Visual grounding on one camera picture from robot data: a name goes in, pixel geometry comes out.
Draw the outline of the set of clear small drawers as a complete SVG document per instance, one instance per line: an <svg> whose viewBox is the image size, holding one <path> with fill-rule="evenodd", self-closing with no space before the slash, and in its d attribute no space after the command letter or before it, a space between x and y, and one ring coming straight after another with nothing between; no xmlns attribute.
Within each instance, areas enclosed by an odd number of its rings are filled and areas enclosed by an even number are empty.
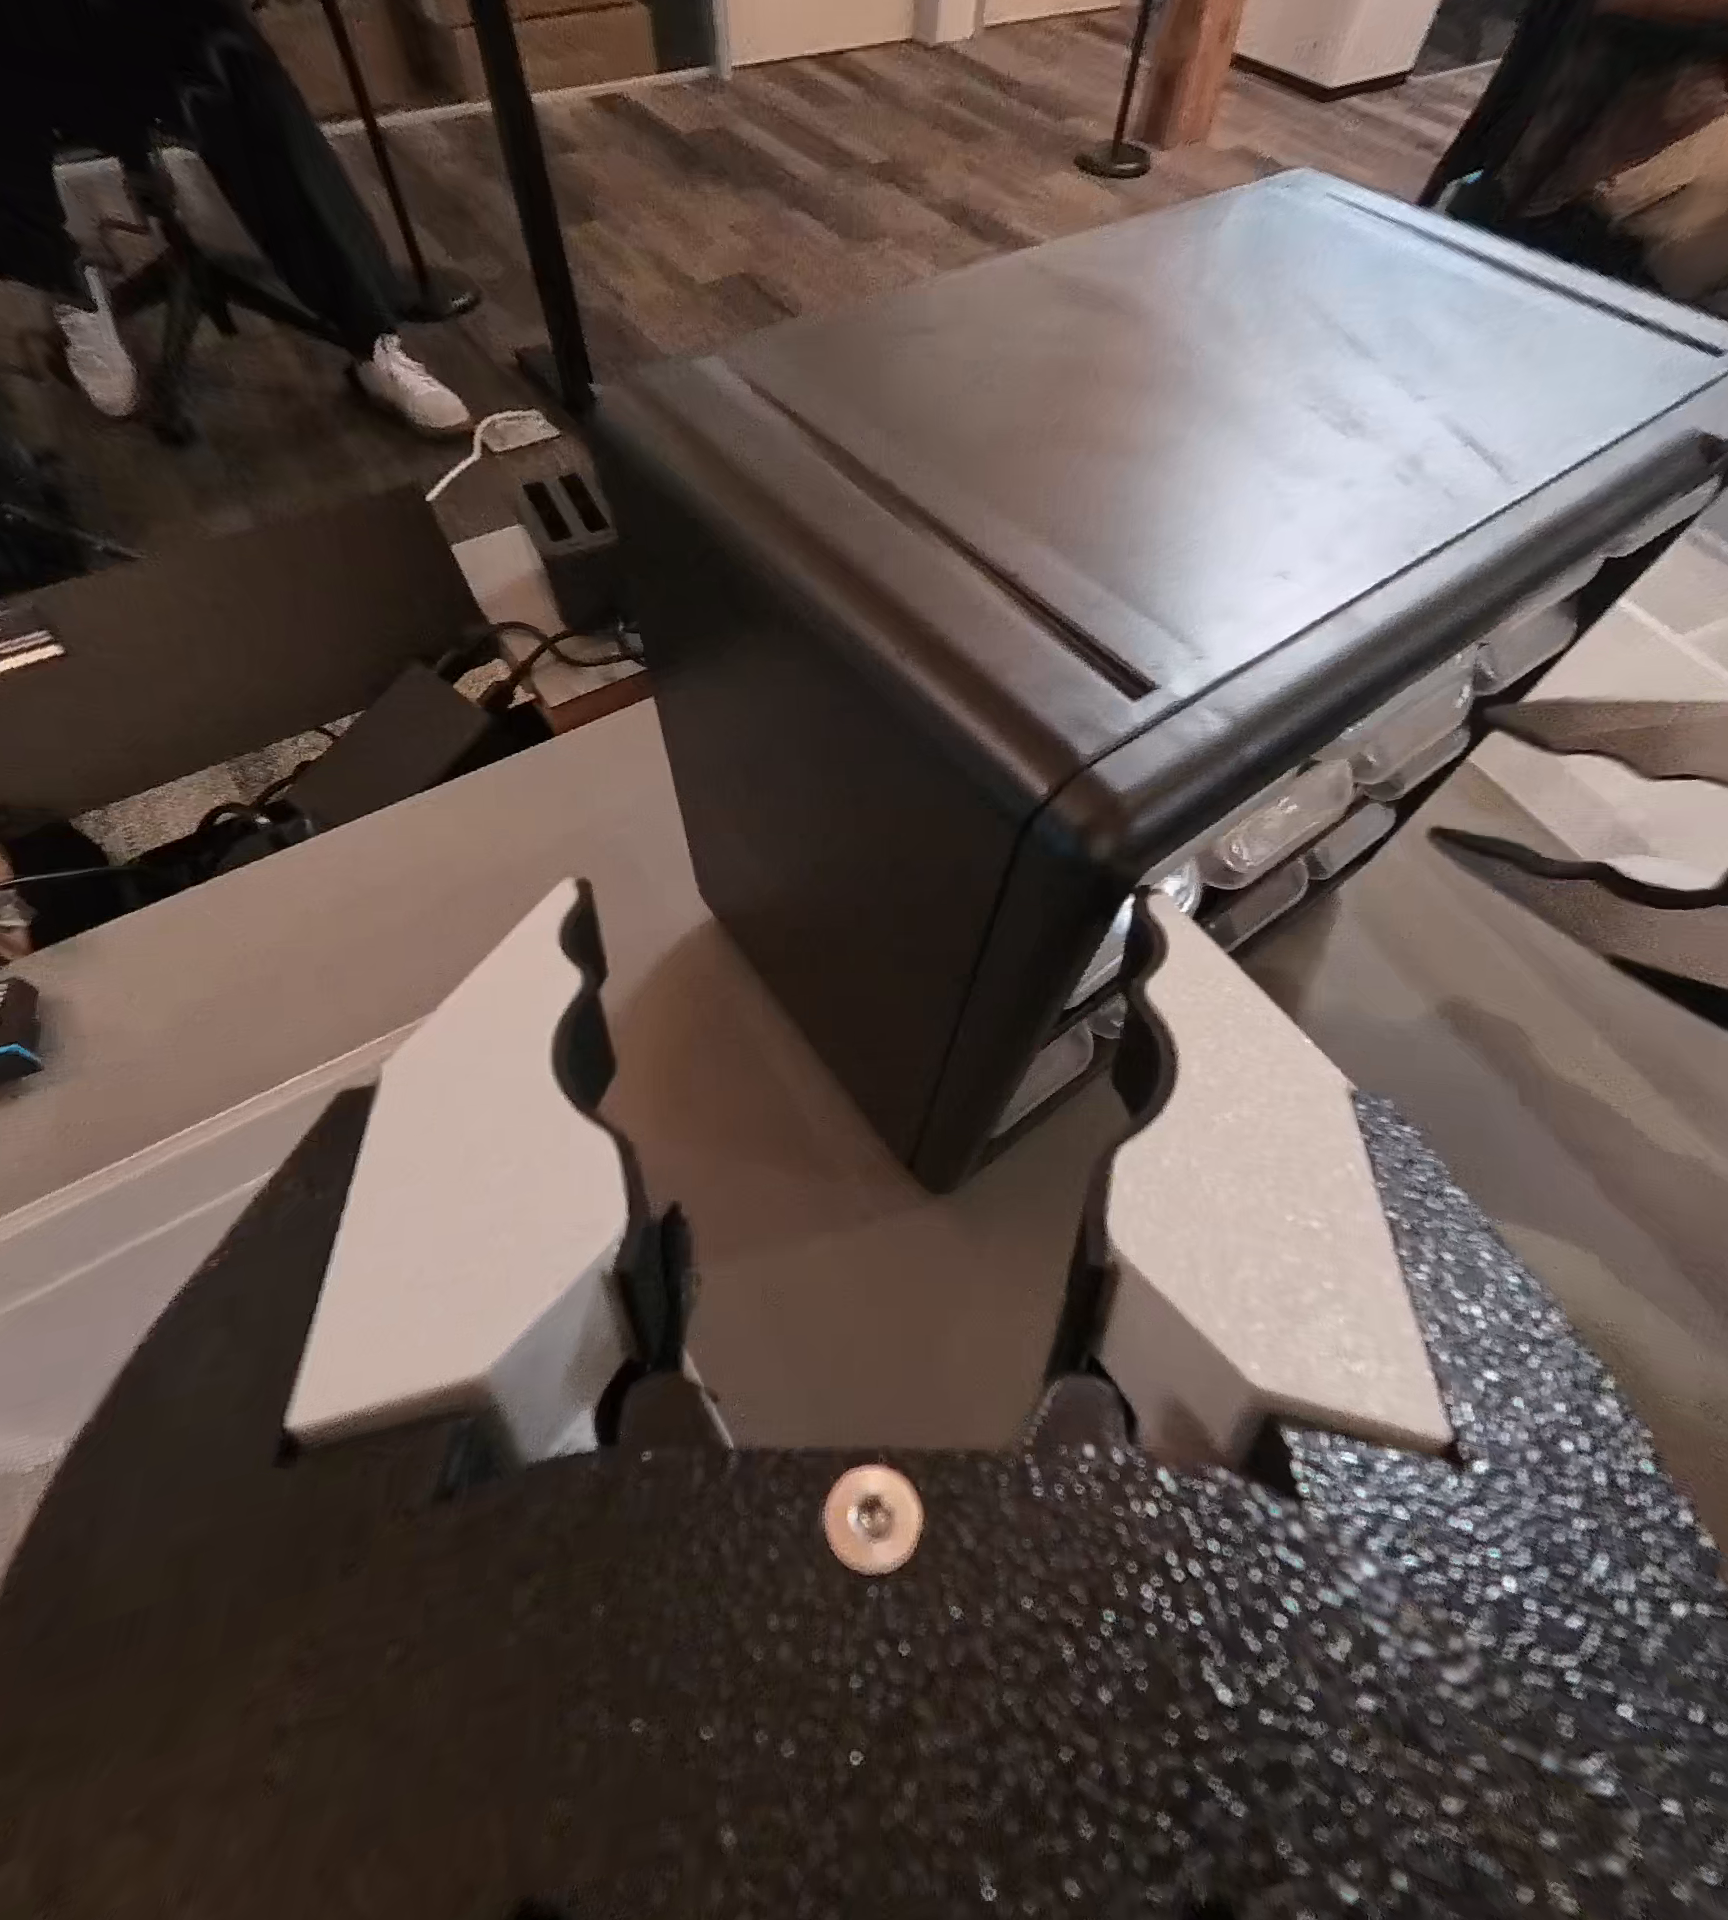
<svg viewBox="0 0 1728 1920"><path fill-rule="evenodd" d="M1320 488L1313 515L1246 507L1176 544L1158 719L1057 783L1018 843L1018 890L1027 859L1041 881L1057 871L1071 929L1041 985L1066 1003L995 1136L1093 1069L1066 1029L1110 989L1138 881L1185 871L1201 902L1299 871L1346 814L1441 777L1479 698L1567 653L1711 492L1602 496L1597 515L1538 488L1505 507L1398 515L1368 488Z"/></svg>

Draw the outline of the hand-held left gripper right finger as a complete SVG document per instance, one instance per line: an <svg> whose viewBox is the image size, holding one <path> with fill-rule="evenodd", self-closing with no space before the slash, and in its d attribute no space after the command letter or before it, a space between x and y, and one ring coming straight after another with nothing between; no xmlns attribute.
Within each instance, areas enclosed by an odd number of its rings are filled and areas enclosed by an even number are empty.
<svg viewBox="0 0 1728 1920"><path fill-rule="evenodd" d="M1353 1081L1159 890L1116 1003L1051 1382L1176 1470L1237 1470L1268 1429L1449 1461Z"/></svg>

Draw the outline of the wooden post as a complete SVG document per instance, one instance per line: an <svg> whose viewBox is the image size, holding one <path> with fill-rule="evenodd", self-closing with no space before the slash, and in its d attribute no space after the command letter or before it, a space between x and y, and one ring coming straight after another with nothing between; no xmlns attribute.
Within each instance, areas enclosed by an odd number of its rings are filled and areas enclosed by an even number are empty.
<svg viewBox="0 0 1728 1920"><path fill-rule="evenodd" d="M1216 134L1243 11L1246 0L1169 0L1138 111L1151 150L1205 145Z"/></svg>

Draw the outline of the thin stanchion with round base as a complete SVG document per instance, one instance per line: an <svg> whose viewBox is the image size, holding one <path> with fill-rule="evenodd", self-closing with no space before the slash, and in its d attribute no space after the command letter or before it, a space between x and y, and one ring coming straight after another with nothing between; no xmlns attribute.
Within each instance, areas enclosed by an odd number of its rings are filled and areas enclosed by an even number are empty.
<svg viewBox="0 0 1728 1920"><path fill-rule="evenodd" d="M377 92L369 92L358 43L349 32L349 11L339 0L321 0L321 22L334 32L334 54L344 62L344 81L349 81L349 95L355 95L355 111L358 111L380 195L392 203L392 222L394 222L394 248L402 248L394 312L412 328L458 322L458 314L469 314L482 305L482 289L469 276L458 276L453 266L426 261L426 252L415 238L415 222L412 222L412 211L407 211L407 195L402 195L402 176L394 176L392 139L384 139L380 111L377 111Z"/></svg>
<svg viewBox="0 0 1728 1920"><path fill-rule="evenodd" d="M1158 22L1158 0L1138 0L1127 54L1125 54L1125 83L1116 83L1114 134L1074 157L1074 170L1085 170L1099 182L1136 182L1136 176L1151 170L1151 150L1127 134L1136 103L1138 103L1138 62L1145 62L1145 43L1151 43L1151 22Z"/></svg>

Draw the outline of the cardboard boxes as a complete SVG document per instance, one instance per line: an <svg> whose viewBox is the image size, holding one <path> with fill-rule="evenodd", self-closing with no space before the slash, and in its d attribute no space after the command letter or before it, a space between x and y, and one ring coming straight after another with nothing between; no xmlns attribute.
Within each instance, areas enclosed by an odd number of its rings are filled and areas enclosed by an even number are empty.
<svg viewBox="0 0 1728 1920"><path fill-rule="evenodd" d="M463 0L344 0L339 7L358 81L377 105L431 105L431 103L482 103L482 50ZM314 0L268 0L251 7L251 22L303 92L308 111L349 115L355 81L339 54L328 7ZM658 69L652 11L635 0L621 7L559 7L559 0L509 0L512 43L528 92L609 83Z"/></svg>

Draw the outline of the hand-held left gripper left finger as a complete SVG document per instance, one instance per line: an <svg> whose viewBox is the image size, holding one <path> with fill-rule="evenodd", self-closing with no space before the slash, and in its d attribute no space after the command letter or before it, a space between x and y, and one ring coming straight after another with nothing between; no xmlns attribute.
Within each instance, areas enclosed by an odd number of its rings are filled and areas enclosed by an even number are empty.
<svg viewBox="0 0 1728 1920"><path fill-rule="evenodd" d="M559 881L384 1058L284 1434L475 1422L509 1463L726 1447L686 1350L695 1236L605 1111L605 929Z"/></svg>

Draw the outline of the black stand pole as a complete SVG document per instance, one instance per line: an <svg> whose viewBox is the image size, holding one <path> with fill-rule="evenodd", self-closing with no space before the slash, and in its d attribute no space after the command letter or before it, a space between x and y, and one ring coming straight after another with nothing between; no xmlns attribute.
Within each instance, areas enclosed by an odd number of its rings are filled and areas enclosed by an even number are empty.
<svg viewBox="0 0 1728 1920"><path fill-rule="evenodd" d="M559 182L546 168L538 111L518 60L512 15L503 0L469 0L463 15L482 54L485 105L498 130L503 176L512 195L518 238L528 255L528 283L546 322L546 341L518 345L512 361L535 390L546 390L565 417L584 421L599 397L590 361L590 328L564 238Z"/></svg>

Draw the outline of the black power adapter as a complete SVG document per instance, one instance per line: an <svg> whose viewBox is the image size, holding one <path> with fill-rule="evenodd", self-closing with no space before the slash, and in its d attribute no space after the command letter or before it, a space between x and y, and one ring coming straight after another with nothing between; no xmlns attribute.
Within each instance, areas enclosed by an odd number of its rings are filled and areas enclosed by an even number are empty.
<svg viewBox="0 0 1728 1920"><path fill-rule="evenodd" d="M355 816L442 786L485 739L491 712L412 661L284 786L284 808L308 830L349 830Z"/></svg>

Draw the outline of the black battery charger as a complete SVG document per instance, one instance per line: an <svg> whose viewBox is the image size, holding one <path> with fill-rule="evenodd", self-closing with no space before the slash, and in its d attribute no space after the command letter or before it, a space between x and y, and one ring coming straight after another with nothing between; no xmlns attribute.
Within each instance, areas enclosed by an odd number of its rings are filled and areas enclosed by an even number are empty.
<svg viewBox="0 0 1728 1920"><path fill-rule="evenodd" d="M518 480L518 522L575 636L625 623L621 537L605 492L584 469Z"/></svg>

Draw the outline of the black drawer cabinet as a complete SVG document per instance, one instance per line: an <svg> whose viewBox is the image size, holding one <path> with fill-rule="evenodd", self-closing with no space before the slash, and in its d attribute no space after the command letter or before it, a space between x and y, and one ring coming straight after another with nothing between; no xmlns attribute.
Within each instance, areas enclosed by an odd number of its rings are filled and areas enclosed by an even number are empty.
<svg viewBox="0 0 1728 1920"><path fill-rule="evenodd" d="M1176 544L1320 488L1398 515L1724 492L1728 322L1282 170L635 370L590 447L695 890L952 1192L1027 1123L995 1136L1066 1003L1057 871L1018 890L1018 843L1158 719ZM1255 892L1138 890L1237 951L1449 767Z"/></svg>

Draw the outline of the white recycling bin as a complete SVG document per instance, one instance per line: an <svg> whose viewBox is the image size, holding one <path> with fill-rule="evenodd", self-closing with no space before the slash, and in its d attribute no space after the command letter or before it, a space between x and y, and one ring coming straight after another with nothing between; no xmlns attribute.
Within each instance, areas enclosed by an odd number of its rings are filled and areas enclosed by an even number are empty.
<svg viewBox="0 0 1728 1920"><path fill-rule="evenodd" d="M1402 83L1434 15L1434 0L1246 0L1237 62L1318 103L1342 103Z"/></svg>

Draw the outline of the black tripod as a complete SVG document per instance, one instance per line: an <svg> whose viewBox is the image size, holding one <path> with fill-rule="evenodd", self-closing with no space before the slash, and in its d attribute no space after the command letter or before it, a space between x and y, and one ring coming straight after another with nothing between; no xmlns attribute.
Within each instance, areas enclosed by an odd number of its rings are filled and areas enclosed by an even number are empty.
<svg viewBox="0 0 1728 1920"><path fill-rule="evenodd" d="M197 442L194 421L194 345L197 330L242 330L242 314L274 322L308 341L334 330L291 296L291 283L251 252L215 252L180 221L175 182L163 157L121 158L121 187L146 230L163 236L163 252L107 289L114 314L134 322L163 312L155 361L146 370L141 417L171 447Z"/></svg>

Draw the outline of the white low board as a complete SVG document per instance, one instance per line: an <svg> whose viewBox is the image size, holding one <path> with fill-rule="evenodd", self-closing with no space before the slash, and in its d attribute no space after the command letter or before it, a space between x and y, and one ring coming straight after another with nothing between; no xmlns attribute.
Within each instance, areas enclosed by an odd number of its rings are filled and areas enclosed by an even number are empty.
<svg viewBox="0 0 1728 1920"><path fill-rule="evenodd" d="M453 559L491 630L485 669L463 673L463 688L485 694L485 705L528 712L551 733L575 733L652 694L640 653L621 623L599 636L564 623L518 522L453 538Z"/></svg>

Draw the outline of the black case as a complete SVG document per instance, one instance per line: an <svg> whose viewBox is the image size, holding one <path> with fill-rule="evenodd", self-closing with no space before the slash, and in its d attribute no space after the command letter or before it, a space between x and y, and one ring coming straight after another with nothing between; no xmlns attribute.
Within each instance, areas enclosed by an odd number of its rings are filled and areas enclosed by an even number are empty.
<svg viewBox="0 0 1728 1920"><path fill-rule="evenodd" d="M0 601L0 814L83 816L314 733L475 623L421 492Z"/></svg>

